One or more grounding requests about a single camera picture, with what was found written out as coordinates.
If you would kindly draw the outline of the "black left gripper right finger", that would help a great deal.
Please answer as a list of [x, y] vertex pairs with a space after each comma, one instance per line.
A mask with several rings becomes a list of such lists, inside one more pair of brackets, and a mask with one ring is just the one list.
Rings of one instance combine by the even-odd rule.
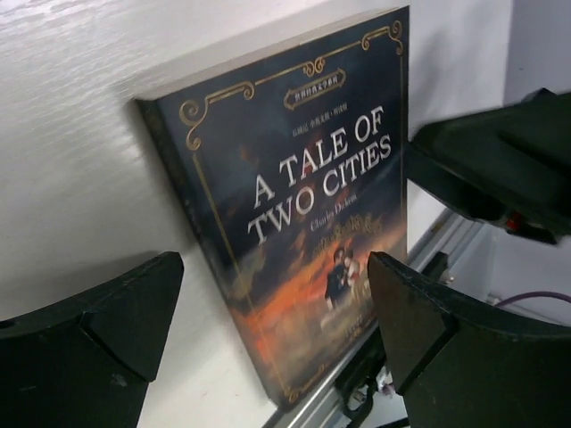
[[570, 329], [523, 317], [414, 274], [384, 252], [375, 276], [394, 276], [451, 317], [454, 332], [400, 391], [413, 427], [568, 427]]

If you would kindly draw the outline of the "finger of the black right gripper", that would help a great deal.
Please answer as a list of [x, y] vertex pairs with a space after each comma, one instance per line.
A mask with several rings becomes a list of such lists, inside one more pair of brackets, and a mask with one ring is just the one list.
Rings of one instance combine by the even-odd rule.
[[542, 88], [425, 124], [407, 145], [405, 171], [466, 219], [559, 243], [570, 234], [570, 95]]

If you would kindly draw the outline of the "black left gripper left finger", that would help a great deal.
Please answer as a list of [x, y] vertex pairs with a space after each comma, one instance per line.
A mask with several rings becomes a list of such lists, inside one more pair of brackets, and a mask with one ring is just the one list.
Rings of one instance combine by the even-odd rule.
[[184, 264], [167, 251], [1, 324], [3, 427], [135, 427], [158, 374]]

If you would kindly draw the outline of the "Tale Of Two Cities book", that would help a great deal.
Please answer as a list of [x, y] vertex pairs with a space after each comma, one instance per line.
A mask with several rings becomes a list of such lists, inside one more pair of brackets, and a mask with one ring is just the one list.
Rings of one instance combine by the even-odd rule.
[[369, 10], [134, 99], [280, 409], [373, 323], [369, 254], [407, 255], [409, 33]]

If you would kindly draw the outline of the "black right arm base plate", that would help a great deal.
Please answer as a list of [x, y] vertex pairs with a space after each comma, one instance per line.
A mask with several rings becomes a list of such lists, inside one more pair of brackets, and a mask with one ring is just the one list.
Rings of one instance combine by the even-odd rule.
[[379, 332], [373, 333], [335, 380], [340, 410], [348, 427], [361, 427], [374, 406], [374, 395], [390, 393], [393, 382], [380, 381], [385, 369], [385, 347]]

